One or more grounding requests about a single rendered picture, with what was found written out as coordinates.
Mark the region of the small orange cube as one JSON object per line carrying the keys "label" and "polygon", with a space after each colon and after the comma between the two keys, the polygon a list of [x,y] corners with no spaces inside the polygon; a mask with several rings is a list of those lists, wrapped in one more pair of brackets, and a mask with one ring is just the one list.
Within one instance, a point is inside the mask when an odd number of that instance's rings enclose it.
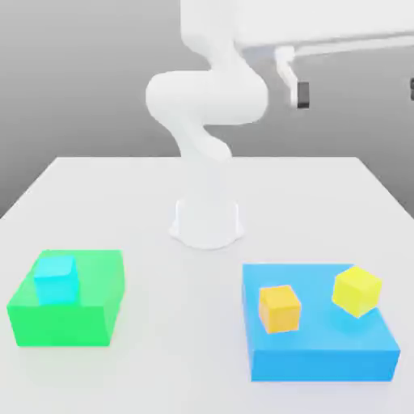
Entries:
{"label": "small orange cube", "polygon": [[290,285],[261,287],[259,317],[268,334],[297,331],[302,304]]}

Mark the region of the small yellow cube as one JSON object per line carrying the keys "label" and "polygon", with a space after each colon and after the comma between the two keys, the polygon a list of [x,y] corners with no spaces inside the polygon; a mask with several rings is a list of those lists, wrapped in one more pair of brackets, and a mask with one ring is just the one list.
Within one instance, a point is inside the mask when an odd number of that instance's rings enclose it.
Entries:
{"label": "small yellow cube", "polygon": [[378,305],[381,289],[379,277],[353,265],[336,276],[332,302],[359,319]]}

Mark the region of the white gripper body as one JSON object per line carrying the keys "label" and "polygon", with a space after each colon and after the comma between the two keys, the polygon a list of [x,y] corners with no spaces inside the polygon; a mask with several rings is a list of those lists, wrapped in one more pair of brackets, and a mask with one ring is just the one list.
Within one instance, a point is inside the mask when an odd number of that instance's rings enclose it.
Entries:
{"label": "white gripper body", "polygon": [[414,0],[236,0],[234,41],[246,55],[414,45]]}

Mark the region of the small cyan cube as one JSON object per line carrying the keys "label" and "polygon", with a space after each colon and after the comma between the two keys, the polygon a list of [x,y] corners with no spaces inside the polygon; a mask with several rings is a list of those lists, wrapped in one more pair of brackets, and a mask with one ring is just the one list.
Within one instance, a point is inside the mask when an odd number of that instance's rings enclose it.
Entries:
{"label": "small cyan cube", "polygon": [[78,270],[72,255],[40,257],[33,280],[40,305],[68,304],[78,300]]}

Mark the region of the large green box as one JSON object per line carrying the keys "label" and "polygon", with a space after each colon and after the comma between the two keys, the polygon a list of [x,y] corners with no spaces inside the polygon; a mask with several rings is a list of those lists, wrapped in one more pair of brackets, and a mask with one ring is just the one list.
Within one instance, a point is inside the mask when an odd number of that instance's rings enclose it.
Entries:
{"label": "large green box", "polygon": [[19,346],[108,346],[125,292],[120,250],[43,250],[37,257],[73,256],[80,284],[78,300],[41,305],[34,275],[27,273],[6,308]]}

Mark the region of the large blue box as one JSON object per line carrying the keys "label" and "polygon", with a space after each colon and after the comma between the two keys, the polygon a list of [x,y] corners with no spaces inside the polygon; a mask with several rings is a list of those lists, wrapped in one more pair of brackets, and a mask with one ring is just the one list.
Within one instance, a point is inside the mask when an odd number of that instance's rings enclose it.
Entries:
{"label": "large blue box", "polygon": [[[392,380],[400,348],[381,312],[359,319],[332,302],[336,276],[349,264],[244,264],[242,298],[251,380]],[[296,331],[268,334],[260,289],[289,285],[302,305]]]}

